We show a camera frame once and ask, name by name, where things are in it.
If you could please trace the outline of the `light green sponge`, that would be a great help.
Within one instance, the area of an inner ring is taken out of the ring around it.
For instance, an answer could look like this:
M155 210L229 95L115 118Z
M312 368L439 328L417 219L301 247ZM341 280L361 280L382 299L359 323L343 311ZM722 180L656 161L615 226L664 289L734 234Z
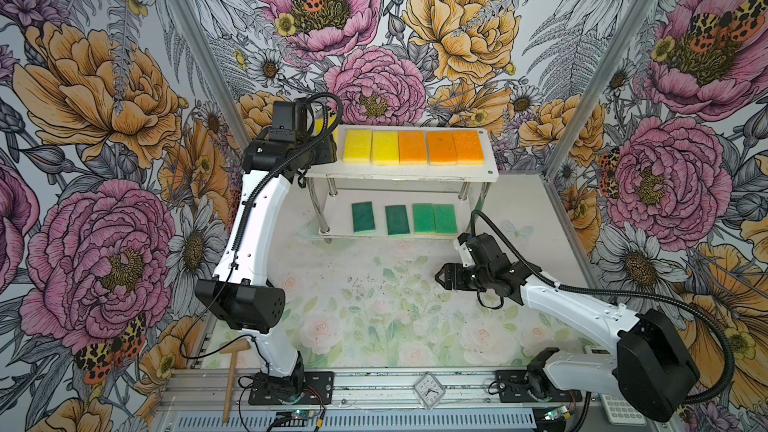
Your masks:
M412 205L413 230L416 235L434 234L436 231L434 206L429 203Z
M455 208L452 204L433 205L435 233L456 236L458 234Z

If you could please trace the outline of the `orange sponge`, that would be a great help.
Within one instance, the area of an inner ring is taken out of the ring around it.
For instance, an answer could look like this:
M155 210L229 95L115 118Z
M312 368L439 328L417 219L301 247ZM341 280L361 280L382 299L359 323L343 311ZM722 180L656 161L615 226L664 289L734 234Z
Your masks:
M456 130L452 133L458 165L481 166L485 162L478 131Z
M422 131L400 131L398 145L400 166L423 166L428 163L427 147Z
M426 142L430 166L454 166L458 163L454 138L450 131L427 132Z

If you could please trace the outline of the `orange sponge back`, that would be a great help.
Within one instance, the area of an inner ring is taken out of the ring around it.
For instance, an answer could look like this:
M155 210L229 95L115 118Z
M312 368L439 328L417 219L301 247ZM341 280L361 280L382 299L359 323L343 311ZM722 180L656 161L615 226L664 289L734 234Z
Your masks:
M398 145L400 166L423 166L428 163L427 147L422 131L400 131Z

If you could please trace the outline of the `yellow sponge top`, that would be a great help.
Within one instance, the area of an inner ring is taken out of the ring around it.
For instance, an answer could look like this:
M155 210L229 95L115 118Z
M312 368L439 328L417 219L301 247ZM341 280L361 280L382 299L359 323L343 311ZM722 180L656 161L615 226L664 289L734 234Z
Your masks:
M397 131L374 131L372 134L372 164L397 166L399 159L399 134Z

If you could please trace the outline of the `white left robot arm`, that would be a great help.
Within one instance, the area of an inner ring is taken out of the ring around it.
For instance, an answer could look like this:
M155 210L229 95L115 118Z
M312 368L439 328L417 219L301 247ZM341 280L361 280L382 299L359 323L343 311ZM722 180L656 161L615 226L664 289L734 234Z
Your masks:
M249 384L255 405L293 404L311 390L300 352L281 330L286 295L268 279L268 254L283 202L296 178L315 165L333 163L333 133L340 99L327 92L273 105L272 123L244 151L242 189L232 233L209 279L197 282L196 298L237 331L216 348L237 357L253 352L260 370Z

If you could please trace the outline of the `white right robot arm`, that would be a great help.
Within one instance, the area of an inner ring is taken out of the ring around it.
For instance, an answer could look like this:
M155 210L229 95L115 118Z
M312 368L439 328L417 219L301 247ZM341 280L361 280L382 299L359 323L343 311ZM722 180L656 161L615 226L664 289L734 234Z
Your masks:
M668 421L700 379L674 324L658 310L636 312L568 289L540 267L511 261L487 233L454 241L457 263L435 280L446 290L494 291L501 300L545 313L586 335L595 354L547 347L527 365L524 384L537 400L578 390L626 400L645 417Z

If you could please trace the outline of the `dark green scouring sponge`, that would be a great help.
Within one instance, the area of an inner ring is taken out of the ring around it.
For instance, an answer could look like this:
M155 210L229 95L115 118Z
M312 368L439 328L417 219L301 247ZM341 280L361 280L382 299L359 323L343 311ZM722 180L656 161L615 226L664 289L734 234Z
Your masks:
M410 226L405 205L388 205L385 207L387 233L390 237L407 236Z

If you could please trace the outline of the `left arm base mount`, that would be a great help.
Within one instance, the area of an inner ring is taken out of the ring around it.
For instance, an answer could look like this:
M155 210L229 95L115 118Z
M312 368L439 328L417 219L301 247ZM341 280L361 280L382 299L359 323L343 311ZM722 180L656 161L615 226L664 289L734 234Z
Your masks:
M251 406L328 406L332 402L335 374L298 370L291 376L254 375L247 402Z

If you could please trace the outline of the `yellow sponge bottom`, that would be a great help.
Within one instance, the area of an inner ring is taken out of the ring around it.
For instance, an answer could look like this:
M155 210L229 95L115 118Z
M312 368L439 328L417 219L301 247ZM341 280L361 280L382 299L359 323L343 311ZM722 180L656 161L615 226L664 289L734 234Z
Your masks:
M342 160L345 164L369 164L372 151L372 131L347 129Z

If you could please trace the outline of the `yellow sponge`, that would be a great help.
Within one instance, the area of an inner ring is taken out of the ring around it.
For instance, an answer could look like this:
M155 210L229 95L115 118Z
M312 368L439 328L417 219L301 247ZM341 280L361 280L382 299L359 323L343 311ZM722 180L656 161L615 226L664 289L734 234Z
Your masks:
M372 151L372 131L347 129L342 160L345 164L369 164Z
M328 129L331 125L333 125L336 122L336 116L332 115L330 118L330 124L326 124L325 119L323 117L317 117L314 122L314 135L319 135L323 130Z
M372 134L372 164L397 166L399 159L399 134L397 131L374 131Z

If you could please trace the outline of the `orange sponge front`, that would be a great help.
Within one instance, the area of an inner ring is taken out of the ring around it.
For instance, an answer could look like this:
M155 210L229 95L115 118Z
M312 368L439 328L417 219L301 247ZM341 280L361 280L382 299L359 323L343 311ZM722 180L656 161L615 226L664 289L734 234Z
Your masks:
M456 130L452 133L458 165L481 166L485 162L478 131Z

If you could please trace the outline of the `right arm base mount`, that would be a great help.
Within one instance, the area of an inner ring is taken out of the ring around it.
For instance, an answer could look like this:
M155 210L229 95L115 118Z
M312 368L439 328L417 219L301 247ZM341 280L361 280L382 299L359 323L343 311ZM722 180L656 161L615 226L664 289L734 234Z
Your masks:
M565 402L582 400L578 390L561 390L544 373L545 360L560 349L547 347L538 353L525 369L502 369L494 372L494 380L487 392L498 396L501 403Z

